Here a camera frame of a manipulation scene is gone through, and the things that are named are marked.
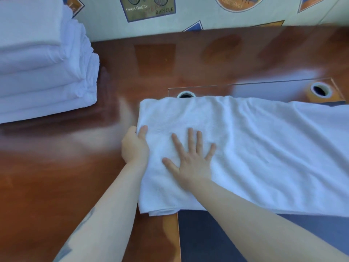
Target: left hand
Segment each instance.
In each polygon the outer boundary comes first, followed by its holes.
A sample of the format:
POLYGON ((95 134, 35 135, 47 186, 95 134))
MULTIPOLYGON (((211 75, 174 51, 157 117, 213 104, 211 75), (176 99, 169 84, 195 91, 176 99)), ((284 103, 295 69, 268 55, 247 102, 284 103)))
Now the left hand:
POLYGON ((142 126, 138 136, 136 130, 135 126, 131 126, 127 131, 121 141, 121 155, 126 163, 137 162, 146 165, 149 159, 149 146, 146 141, 148 126, 142 126))

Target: right hand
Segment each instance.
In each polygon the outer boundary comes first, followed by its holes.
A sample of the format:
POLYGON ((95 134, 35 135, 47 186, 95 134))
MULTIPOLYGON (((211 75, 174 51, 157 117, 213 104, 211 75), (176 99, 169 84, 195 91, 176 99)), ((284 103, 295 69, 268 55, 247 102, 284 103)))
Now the right hand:
POLYGON ((195 181, 200 178, 211 180, 210 163, 216 151, 216 145, 211 145, 210 151, 204 158, 202 154, 201 131, 197 132, 197 144, 195 146, 194 130, 192 128, 188 129, 188 153, 184 150, 183 145, 174 133, 172 134, 172 140, 180 157, 180 167, 178 168, 168 158, 163 158, 162 162, 178 181, 179 185, 185 190, 190 190, 195 181))

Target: bicycle poster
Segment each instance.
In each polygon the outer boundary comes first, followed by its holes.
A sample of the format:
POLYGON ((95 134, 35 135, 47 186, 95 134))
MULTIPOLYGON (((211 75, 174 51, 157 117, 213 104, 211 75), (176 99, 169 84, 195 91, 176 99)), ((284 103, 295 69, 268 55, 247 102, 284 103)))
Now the bicycle poster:
POLYGON ((176 13, 175 0, 120 0, 128 22, 176 13))

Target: brown wooden surface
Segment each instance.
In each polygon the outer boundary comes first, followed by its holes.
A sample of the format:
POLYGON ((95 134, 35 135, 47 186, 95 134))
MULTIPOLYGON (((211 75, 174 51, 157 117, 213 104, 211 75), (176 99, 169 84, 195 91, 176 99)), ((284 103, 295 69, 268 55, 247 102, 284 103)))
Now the brown wooden surface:
MULTIPOLYGON (((123 167, 120 141, 142 99, 299 70, 333 78, 349 98, 348 28, 220 29, 93 47, 106 67, 96 105, 0 125, 0 261, 55 257, 123 167)), ((177 216, 138 213, 124 261, 180 261, 177 216)))

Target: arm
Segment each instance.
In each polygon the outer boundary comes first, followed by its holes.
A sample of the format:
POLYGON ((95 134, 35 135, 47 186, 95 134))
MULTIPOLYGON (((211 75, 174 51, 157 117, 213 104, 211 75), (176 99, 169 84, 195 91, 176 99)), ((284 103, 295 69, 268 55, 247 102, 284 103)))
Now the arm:
POLYGON ((64 244, 54 262, 121 261, 129 241, 149 148, 147 127, 131 127, 122 141, 126 161, 115 181, 64 244))
POLYGON ((249 262, 349 261, 344 253, 307 230, 212 182, 209 164, 215 146, 204 159, 201 132, 196 147, 193 129, 188 134, 189 153, 184 151, 177 136, 172 135, 181 158, 180 167, 168 158, 163 163, 216 219, 249 262))

